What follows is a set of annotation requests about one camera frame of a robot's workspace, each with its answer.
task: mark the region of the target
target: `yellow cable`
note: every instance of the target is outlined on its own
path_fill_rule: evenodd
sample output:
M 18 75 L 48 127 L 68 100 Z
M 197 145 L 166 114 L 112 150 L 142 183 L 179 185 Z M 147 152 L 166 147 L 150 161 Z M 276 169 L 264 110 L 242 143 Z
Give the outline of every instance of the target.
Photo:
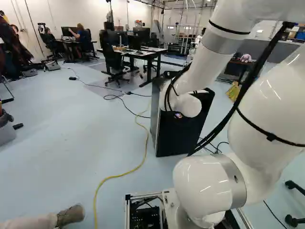
M 149 102 L 149 104 L 148 104 L 146 110 L 143 111 L 143 112 L 140 112 L 139 114 L 137 114 L 136 117 L 135 117 L 135 119 L 134 119 L 135 123 L 136 123 L 137 125 L 143 127 L 143 128 L 146 130 L 146 133 L 147 133 L 147 137 L 146 137 L 146 141 L 145 141 L 145 154 L 144 154 L 143 160 L 142 160 L 142 162 L 141 162 L 136 168 L 134 168 L 134 169 L 132 169 L 132 170 L 126 172 L 126 173 L 122 173 L 122 174 L 119 174 L 119 175 L 106 177 L 104 180 L 102 180 L 102 181 L 99 183 L 97 189 L 95 190 L 95 195 L 94 195 L 94 199 L 93 199 L 94 228 L 95 228 L 95 229 L 98 229 L 98 226 L 97 226 L 97 212 L 96 212 L 96 198 L 97 198 L 97 194 L 98 194 L 98 192 L 99 192 L 100 187 L 101 187 L 107 180 L 110 180 L 110 179 L 113 179 L 113 178 L 122 177 L 122 176 L 124 176 L 124 175 L 130 174 L 130 173 L 132 173 L 132 172 L 138 170 L 138 169 L 144 164 L 144 162 L 145 162 L 145 159 L 146 159 L 146 156 L 147 156 L 147 143 L 148 143 L 149 131 L 148 131 L 148 129 L 147 129 L 145 126 L 143 126 L 142 124 L 138 123 L 137 118 L 138 118 L 139 115 L 142 115 L 143 113 L 145 113 L 145 112 L 149 109 L 149 106 L 150 106 L 150 102 Z

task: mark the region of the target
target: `shoe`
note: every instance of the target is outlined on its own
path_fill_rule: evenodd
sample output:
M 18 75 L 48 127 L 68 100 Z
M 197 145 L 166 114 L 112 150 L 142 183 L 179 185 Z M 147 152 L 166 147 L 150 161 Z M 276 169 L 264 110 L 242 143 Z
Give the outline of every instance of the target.
M 70 223 L 81 222 L 85 218 L 84 208 L 77 204 L 57 214 L 56 226 L 62 228 Z

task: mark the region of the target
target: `white robotic arm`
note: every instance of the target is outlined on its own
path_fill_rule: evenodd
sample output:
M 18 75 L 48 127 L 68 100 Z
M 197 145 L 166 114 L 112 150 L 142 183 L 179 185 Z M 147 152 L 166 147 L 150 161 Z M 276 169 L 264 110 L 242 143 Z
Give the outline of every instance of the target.
M 305 21 L 304 4 L 302 0 L 219 0 L 190 69 L 173 86 L 179 96 L 170 92 L 172 109 L 187 117 L 197 116 L 201 103 L 188 92 L 210 85 L 260 20 Z M 163 110 L 168 85 L 160 96 Z
M 207 87 L 218 76 L 259 20 L 305 22 L 304 10 L 303 0 L 219 0 L 190 69 L 173 85 L 179 96 L 170 91 L 172 109 L 196 116 L 201 103 L 188 92 Z M 304 63 L 301 46 L 256 80 L 239 104 L 240 112 L 256 126 L 300 144 L 305 143 Z M 181 206 L 201 228 L 219 223 L 226 210 L 266 198 L 283 169 L 303 150 L 268 140 L 237 112 L 228 138 L 234 153 L 187 157 L 173 172 Z

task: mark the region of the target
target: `chair wheel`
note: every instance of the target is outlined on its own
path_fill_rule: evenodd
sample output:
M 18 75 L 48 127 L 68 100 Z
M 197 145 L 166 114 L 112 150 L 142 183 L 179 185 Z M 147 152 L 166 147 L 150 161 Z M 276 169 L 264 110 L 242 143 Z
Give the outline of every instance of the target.
M 291 215 L 286 215 L 285 222 L 294 228 L 296 228 L 298 225 L 296 218 L 293 218 Z
M 285 185 L 287 186 L 288 189 L 294 189 L 295 188 L 295 183 L 292 180 L 286 181 Z

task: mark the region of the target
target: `concrete floor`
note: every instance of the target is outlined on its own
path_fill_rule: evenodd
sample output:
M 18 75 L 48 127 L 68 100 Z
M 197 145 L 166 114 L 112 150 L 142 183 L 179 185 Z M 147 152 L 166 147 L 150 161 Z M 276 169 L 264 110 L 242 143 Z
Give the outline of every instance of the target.
M 163 59 L 183 63 L 168 57 Z M 86 83 L 103 86 L 106 75 L 97 70 L 105 69 L 105 66 L 97 64 L 100 62 L 103 60 L 64 64 L 63 67 L 74 69 Z M 178 70 L 179 67 L 162 65 L 162 72 L 169 69 Z M 102 98 L 118 92 L 69 81 L 70 76 L 74 73 L 68 69 L 39 71 L 37 76 L 11 83 L 16 99 L 4 108 L 14 116 L 14 123 L 23 122 L 24 127 L 17 131 L 14 141 L 0 147 L 0 221 L 57 212 L 82 203 L 86 210 L 84 222 L 68 228 L 93 228 L 92 205 L 98 183 L 105 177 L 134 168 L 142 160 L 145 131 L 134 123 L 134 116 L 121 101 Z M 151 84 L 138 88 L 137 84 L 141 82 L 135 76 L 131 84 L 122 84 L 121 89 L 151 94 Z M 209 133 L 231 108 L 232 102 L 224 94 L 229 87 L 219 82 L 211 85 L 216 96 L 202 136 Z M 8 97 L 3 85 L 0 85 L 0 95 L 2 99 Z M 150 98 L 126 95 L 123 100 L 131 110 L 139 113 L 147 107 Z M 139 120 L 149 128 L 149 119 Z M 220 141 L 227 141 L 226 129 L 213 143 Z M 227 153 L 231 149 L 225 144 L 221 150 Z M 173 167 L 183 157 L 156 158 L 150 138 L 143 167 L 133 174 L 106 182 L 100 189 L 97 203 L 99 228 L 123 229 L 124 195 L 172 187 Z M 284 181 L 293 179 L 305 187 L 304 162 L 305 155 L 300 155 L 285 169 L 267 200 L 282 222 L 286 214 L 299 218 L 305 216 L 305 197 L 283 185 Z M 263 203 L 247 206 L 244 210 L 254 228 L 281 228 Z

